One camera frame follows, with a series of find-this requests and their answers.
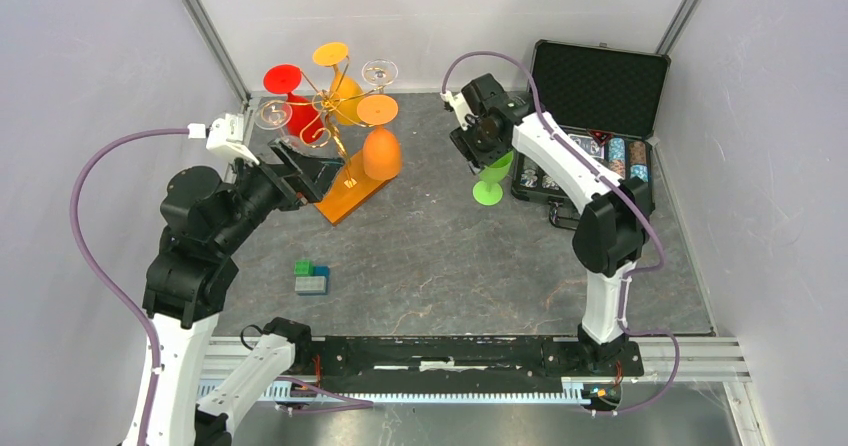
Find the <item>black foam lining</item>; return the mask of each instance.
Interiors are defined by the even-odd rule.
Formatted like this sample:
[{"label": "black foam lining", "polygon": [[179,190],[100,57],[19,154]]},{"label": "black foam lining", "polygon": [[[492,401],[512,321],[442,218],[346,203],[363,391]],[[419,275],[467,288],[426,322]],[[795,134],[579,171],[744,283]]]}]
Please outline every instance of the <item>black foam lining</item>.
[{"label": "black foam lining", "polygon": [[668,56],[539,41],[533,79],[542,105],[562,126],[648,138]]}]

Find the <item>yellow glass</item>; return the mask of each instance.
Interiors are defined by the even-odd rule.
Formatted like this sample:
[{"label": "yellow glass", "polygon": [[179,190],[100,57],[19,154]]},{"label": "yellow glass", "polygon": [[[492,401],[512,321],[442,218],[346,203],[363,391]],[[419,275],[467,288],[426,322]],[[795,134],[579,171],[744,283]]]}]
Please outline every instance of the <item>yellow glass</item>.
[{"label": "yellow glass", "polygon": [[328,98],[335,108],[330,114],[333,118],[343,126],[350,126],[360,122],[359,115],[356,114],[356,107],[359,105],[359,100],[362,99],[362,88],[350,76],[346,74],[346,69],[340,69],[339,63],[346,60],[350,64],[348,57],[348,47],[344,43],[327,43],[312,53],[312,61],[318,66],[332,67],[335,77],[330,84],[330,97]]},{"label": "yellow glass", "polygon": [[333,117],[339,124],[350,126],[360,122],[359,115],[356,114],[356,108],[359,106],[359,101],[362,100],[362,88],[359,84],[347,74],[342,74],[343,71],[337,65],[333,65],[333,71],[336,76],[330,84],[330,91],[334,94],[332,101],[337,104],[337,109],[332,112]]}]

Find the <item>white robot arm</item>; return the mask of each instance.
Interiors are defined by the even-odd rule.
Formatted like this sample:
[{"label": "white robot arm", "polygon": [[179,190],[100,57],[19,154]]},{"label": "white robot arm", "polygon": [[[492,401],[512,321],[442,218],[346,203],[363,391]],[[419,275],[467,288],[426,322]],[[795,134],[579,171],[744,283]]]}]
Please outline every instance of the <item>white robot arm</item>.
[{"label": "white robot arm", "polygon": [[[586,221],[581,218],[574,241],[578,259],[588,270],[586,311],[580,330],[600,349],[615,342],[622,336],[619,319],[624,320],[618,318],[622,277],[635,268],[641,246],[647,240],[641,226],[607,185],[620,184],[623,179],[558,128],[545,128],[527,93],[507,94],[490,74],[471,81],[458,94],[442,93],[442,100],[460,124],[451,139],[469,160],[472,170],[479,170],[514,149],[541,166],[578,212],[590,211]],[[548,124],[556,124],[550,113],[542,115]],[[597,173],[591,172],[587,164]],[[630,181],[622,187],[644,206],[647,216],[647,185]],[[607,245],[586,245],[587,241],[601,243],[604,238]]]},{"label": "white robot arm", "polygon": [[[171,179],[160,211],[167,226],[159,254],[147,270],[142,307],[160,339],[161,365],[146,357],[136,411],[123,444],[224,445],[250,407],[297,360],[295,346],[308,326],[276,318],[259,344],[215,391],[195,404],[203,358],[238,273],[231,256],[274,210],[293,211],[320,201],[344,166],[338,158],[302,156],[281,144],[270,147],[277,164],[259,161],[243,145],[243,118],[227,114],[207,128],[189,125],[189,137],[232,162],[230,184],[206,166]],[[153,403],[148,381],[157,375]],[[149,417],[147,434],[143,417]]]}]

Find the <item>white bracket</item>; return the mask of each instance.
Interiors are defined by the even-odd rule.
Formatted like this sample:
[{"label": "white bracket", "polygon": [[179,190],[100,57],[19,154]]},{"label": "white bracket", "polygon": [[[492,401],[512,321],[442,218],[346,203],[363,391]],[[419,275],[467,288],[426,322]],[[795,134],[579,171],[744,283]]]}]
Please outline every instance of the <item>white bracket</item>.
[{"label": "white bracket", "polygon": [[193,392],[200,380],[206,348],[218,324],[218,315],[213,314],[197,321],[191,329],[183,329],[179,319],[161,314],[153,316],[152,322],[159,333],[162,367],[154,370],[150,354],[145,355],[138,403],[132,425],[122,444],[135,445],[138,442],[141,413],[151,374],[159,375],[159,386],[153,401],[146,444],[194,444]]},{"label": "white bracket", "polygon": [[197,402],[197,409],[204,413],[226,414],[227,431],[232,434],[268,385],[294,364],[294,345],[282,336],[263,335],[253,350],[246,352],[249,354],[232,374]]},{"label": "white bracket", "polygon": [[[557,123],[551,113],[542,114],[548,124],[556,126]],[[596,194],[604,195],[610,189],[601,183],[577,158],[569,154],[556,141],[557,137],[568,143],[577,154],[599,171],[599,176],[606,177],[612,184],[618,184],[621,181],[621,176],[604,167],[559,128],[555,127],[554,132],[549,133],[545,130],[545,126],[536,113],[525,116],[521,124],[515,126],[512,130],[513,147],[541,166],[571,199],[577,211],[582,213],[583,208],[592,201]]]},{"label": "white bracket", "polygon": [[189,138],[206,138],[206,149],[227,163],[241,158],[251,164],[259,164],[259,159],[244,145],[244,115],[226,113],[212,122],[209,137],[206,137],[206,125],[191,123],[188,125]]},{"label": "white bracket", "polygon": [[439,96],[441,96],[442,101],[448,103],[453,108],[453,112],[456,114],[456,120],[459,121],[459,127],[463,131],[467,130],[468,121],[465,120],[465,117],[471,114],[471,108],[465,102],[465,96],[461,93],[454,96],[450,91],[440,93]]},{"label": "white bracket", "polygon": [[621,277],[636,267],[627,262],[612,277],[589,272],[586,284],[586,312],[583,314],[583,331],[598,344],[608,343],[621,336],[618,325],[618,306],[621,299]]}]

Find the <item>poker chip case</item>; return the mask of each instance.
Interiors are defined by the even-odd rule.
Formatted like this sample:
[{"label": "poker chip case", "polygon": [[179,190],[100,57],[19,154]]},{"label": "poker chip case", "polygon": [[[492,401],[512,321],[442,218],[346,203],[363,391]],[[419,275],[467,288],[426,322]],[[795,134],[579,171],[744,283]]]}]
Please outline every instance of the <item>poker chip case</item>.
[{"label": "poker chip case", "polygon": [[[654,132],[670,64],[665,55],[541,40],[532,74],[542,106],[560,128],[611,170],[647,178],[653,197],[652,148],[646,140]],[[555,226],[577,227],[580,215],[572,202],[523,154],[513,162],[510,189],[517,199],[551,205]]]}]

